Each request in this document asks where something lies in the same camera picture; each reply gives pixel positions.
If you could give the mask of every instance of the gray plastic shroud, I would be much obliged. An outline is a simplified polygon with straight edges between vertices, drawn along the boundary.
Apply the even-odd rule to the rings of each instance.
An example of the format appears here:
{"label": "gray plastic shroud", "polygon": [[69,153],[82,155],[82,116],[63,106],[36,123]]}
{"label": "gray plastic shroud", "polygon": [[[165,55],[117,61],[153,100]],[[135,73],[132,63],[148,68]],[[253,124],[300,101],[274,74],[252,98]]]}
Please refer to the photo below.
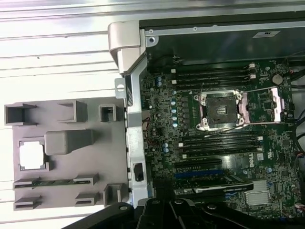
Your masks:
{"label": "gray plastic shroud", "polygon": [[[13,126],[14,185],[19,185],[15,188],[15,210],[128,200],[122,99],[11,104],[5,106],[5,121]],[[20,169],[19,148],[28,141],[44,146],[47,169]]]}

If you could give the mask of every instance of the ram slot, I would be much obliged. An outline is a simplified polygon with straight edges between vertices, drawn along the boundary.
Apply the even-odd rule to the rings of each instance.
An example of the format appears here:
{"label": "ram slot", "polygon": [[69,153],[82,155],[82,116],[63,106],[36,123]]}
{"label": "ram slot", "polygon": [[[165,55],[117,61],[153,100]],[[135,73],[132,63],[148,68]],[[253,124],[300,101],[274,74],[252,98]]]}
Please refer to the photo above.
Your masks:
{"label": "ram slot", "polygon": [[183,138],[179,150],[188,157],[219,156],[235,153],[257,152],[259,142],[253,132],[228,133],[222,136]]}

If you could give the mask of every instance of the capacitor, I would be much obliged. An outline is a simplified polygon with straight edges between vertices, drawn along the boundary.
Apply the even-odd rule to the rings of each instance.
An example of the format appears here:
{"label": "capacitor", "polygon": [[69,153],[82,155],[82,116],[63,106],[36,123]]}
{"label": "capacitor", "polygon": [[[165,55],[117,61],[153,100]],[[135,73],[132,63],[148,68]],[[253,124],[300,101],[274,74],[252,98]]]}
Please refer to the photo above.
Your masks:
{"label": "capacitor", "polygon": [[272,168],[267,167],[267,168],[266,168],[266,173],[272,173]]}
{"label": "capacitor", "polygon": [[271,81],[275,84],[275,85],[280,85],[283,82],[283,77],[279,74],[275,74],[274,76],[272,76]]}

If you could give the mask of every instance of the heatsink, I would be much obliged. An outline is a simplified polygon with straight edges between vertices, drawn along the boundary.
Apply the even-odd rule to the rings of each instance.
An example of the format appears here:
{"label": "heatsink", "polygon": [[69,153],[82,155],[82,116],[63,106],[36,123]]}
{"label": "heatsink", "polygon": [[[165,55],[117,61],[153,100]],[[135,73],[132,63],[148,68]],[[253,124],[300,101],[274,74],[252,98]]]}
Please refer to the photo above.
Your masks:
{"label": "heatsink", "polygon": [[246,202],[249,206],[262,205],[270,203],[270,192],[266,180],[253,181],[254,188],[245,192]]}

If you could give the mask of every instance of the white surface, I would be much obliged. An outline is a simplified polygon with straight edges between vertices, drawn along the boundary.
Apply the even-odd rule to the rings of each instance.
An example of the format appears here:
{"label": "white surface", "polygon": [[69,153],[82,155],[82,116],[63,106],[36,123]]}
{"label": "white surface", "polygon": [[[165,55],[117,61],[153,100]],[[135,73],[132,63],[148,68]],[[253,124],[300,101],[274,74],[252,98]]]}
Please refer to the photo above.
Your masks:
{"label": "white surface", "polygon": [[40,142],[24,142],[19,149],[19,159],[24,169],[40,169],[44,164],[43,146]]}

